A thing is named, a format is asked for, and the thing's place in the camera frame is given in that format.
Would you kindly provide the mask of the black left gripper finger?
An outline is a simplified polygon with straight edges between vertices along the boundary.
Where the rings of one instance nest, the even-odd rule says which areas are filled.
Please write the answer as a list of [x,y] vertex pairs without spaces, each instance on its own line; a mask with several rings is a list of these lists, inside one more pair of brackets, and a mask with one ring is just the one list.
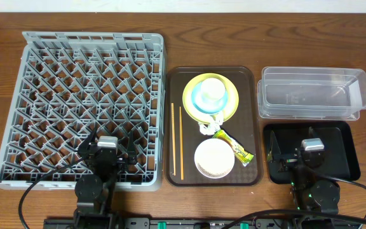
[[127,146],[127,154],[129,161],[136,161],[137,154],[135,151],[134,139],[133,139],[133,132],[131,131],[128,136],[128,146]]
[[97,136],[97,127],[95,127],[88,137],[80,144],[80,149],[89,149],[91,143],[95,142]]

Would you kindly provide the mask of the yellow green snack wrapper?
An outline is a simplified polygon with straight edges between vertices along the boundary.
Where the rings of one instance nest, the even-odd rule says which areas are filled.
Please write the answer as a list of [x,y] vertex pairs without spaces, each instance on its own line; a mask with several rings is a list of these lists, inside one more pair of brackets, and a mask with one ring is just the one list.
[[246,167],[253,159],[253,154],[249,153],[235,138],[231,137],[225,130],[216,131],[213,138],[223,140],[230,145],[235,157]]

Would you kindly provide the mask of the white paper bowl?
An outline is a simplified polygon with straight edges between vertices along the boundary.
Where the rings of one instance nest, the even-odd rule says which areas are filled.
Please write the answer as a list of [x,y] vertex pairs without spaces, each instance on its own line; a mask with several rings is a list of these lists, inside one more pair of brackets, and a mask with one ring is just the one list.
[[210,179],[227,176],[233,169],[235,156],[230,145],[221,139],[204,140],[194,152],[197,170]]

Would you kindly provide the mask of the wooden chopstick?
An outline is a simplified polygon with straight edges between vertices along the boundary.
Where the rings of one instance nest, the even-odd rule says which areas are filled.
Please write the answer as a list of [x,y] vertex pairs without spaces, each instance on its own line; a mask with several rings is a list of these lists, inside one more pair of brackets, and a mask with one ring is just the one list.
[[171,103],[171,124],[172,124],[172,159],[173,159],[173,175],[176,175],[176,152],[175,152],[175,114],[174,103]]
[[182,108],[179,106],[180,179],[184,180],[184,152],[182,135]]

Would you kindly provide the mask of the white paper tissue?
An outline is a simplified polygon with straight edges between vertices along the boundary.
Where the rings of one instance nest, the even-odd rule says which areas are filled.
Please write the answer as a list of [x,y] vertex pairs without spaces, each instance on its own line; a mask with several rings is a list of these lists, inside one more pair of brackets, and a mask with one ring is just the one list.
[[208,114],[207,121],[208,123],[198,123],[200,133],[203,135],[214,135],[220,130],[220,126],[224,123],[224,113],[219,111],[215,114]]

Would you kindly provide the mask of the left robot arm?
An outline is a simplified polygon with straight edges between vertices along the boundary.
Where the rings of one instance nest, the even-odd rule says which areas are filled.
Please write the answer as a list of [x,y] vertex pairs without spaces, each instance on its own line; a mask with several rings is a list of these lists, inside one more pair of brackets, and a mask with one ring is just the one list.
[[119,172],[137,163],[133,133],[128,134],[127,156],[118,156],[118,138],[97,136],[93,130],[79,145],[78,154],[92,171],[76,182],[78,198],[73,223],[69,228],[124,228],[119,213],[111,212],[111,198]]

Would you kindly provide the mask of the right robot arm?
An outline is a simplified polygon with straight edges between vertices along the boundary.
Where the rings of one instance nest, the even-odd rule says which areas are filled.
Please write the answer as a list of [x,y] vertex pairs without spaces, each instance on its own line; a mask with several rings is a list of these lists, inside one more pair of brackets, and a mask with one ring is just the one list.
[[339,212],[339,185],[316,171],[324,160],[325,145],[312,128],[307,139],[289,134],[281,138],[275,131],[269,131],[269,176],[276,184],[291,185],[294,204],[299,210]]

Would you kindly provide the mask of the grey plastic dishwasher rack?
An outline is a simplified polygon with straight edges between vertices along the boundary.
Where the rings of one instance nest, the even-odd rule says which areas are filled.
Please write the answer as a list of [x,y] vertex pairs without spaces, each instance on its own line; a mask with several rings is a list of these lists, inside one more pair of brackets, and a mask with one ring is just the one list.
[[90,174],[78,146],[97,127],[137,163],[118,174],[125,191],[162,183],[166,48],[156,33],[23,33],[22,54],[0,149],[0,189],[71,190]]

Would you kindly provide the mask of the black plastic tray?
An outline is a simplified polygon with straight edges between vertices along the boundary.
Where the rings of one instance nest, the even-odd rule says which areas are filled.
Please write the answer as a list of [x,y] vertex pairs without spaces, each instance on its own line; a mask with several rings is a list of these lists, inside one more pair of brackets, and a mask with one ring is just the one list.
[[281,138],[285,134],[297,139],[307,139],[313,127],[325,145],[325,160],[317,172],[349,181],[360,178],[360,166],[349,125],[344,121],[319,121],[307,123],[271,123],[263,130],[265,152],[268,155],[269,131]]

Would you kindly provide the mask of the clear plastic bin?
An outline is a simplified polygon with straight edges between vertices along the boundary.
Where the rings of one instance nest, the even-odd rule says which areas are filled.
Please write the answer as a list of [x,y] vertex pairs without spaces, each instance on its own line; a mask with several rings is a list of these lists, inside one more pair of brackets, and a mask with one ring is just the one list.
[[366,109],[366,73],[336,67],[265,67],[257,84],[259,116],[357,120]]

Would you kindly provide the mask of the dark brown serving tray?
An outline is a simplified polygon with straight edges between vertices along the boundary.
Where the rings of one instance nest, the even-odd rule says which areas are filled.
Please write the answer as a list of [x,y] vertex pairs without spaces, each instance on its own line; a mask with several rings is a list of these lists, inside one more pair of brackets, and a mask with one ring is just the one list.
[[[182,94],[184,87],[195,76],[203,73],[217,73],[227,77],[239,93],[239,106],[235,114],[222,125],[231,137],[235,138],[249,153],[253,154],[252,161],[244,167],[236,159],[232,171],[220,179],[210,179],[203,176],[194,164],[194,152],[198,145],[208,136],[200,133],[198,122],[192,119],[184,110]],[[246,67],[176,67],[169,71],[166,84],[167,132],[168,142],[164,174],[174,186],[252,186],[263,176],[262,154],[260,147],[259,125],[256,111],[254,92],[254,76]],[[175,114],[175,152],[176,175],[173,175],[172,159],[172,124],[171,103],[174,103]],[[182,108],[182,135],[184,152],[184,180],[180,179],[180,141],[179,141],[179,106]]]

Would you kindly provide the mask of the yellow plate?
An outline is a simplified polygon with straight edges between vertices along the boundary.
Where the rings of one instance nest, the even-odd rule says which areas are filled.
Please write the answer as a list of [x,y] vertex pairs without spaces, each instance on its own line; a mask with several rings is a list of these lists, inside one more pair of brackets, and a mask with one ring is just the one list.
[[222,112],[224,113],[224,121],[227,121],[228,119],[230,119],[230,117],[232,117],[235,114],[235,112],[238,108],[239,94],[238,94],[238,91],[237,91],[236,87],[234,86],[234,84],[227,77],[225,77],[221,74],[203,73],[203,74],[199,74],[199,75],[195,76],[193,79],[191,79],[185,86],[183,94],[182,94],[182,102],[183,102],[184,109],[186,110],[187,114],[195,121],[202,122],[202,123],[208,123],[208,121],[207,121],[208,114],[202,113],[199,110],[197,110],[191,100],[191,94],[192,94],[193,88],[198,83],[200,83],[201,81],[204,81],[207,78],[217,78],[217,79],[221,80],[221,82],[223,82],[223,84],[227,90],[228,100],[227,100],[227,104],[226,104],[225,108],[222,110]]

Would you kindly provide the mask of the light blue bowl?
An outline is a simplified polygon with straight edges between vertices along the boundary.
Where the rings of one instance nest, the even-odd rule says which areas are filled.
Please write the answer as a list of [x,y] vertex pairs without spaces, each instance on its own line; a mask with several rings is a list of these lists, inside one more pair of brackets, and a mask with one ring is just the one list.
[[191,94],[191,100],[192,100],[192,103],[195,106],[195,108],[197,110],[199,110],[200,112],[206,113],[209,115],[222,111],[225,108],[225,106],[227,104],[227,100],[228,100],[227,90],[225,91],[223,98],[221,98],[220,100],[217,100],[217,101],[211,101],[211,100],[203,98],[203,96],[201,95],[200,86],[201,86],[202,82],[203,81],[198,83],[193,88],[193,91]]

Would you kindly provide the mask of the cream white cup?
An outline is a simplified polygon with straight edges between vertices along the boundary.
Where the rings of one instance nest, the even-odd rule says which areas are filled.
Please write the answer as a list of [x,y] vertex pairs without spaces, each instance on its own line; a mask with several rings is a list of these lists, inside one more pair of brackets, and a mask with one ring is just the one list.
[[200,92],[203,98],[211,101],[217,101],[223,98],[225,91],[223,82],[217,78],[207,78],[200,86]]

